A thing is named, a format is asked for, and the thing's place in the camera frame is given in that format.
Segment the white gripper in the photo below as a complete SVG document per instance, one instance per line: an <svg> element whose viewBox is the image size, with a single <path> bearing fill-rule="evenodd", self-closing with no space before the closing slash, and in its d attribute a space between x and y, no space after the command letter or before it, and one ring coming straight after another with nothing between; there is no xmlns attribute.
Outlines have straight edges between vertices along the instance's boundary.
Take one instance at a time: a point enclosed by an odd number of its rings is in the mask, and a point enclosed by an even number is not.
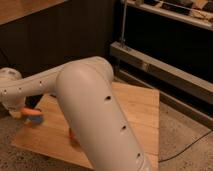
<svg viewBox="0 0 213 171"><path fill-rule="evenodd" d="M25 101L21 100L21 101L13 101L8 105L8 109L9 109L9 114L13 117L13 118L21 118L22 114L21 114L21 109L25 106Z"/></svg>

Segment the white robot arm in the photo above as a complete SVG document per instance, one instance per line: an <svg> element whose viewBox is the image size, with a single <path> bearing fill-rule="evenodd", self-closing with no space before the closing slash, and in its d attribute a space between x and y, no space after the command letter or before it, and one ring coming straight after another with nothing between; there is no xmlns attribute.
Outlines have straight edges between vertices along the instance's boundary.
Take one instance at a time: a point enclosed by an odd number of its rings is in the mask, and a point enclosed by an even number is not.
<svg viewBox="0 0 213 171"><path fill-rule="evenodd" d="M95 171L152 171L112 89L111 64L99 56L74 60L23 77L0 69L0 103L18 111L29 96L54 93Z"/></svg>

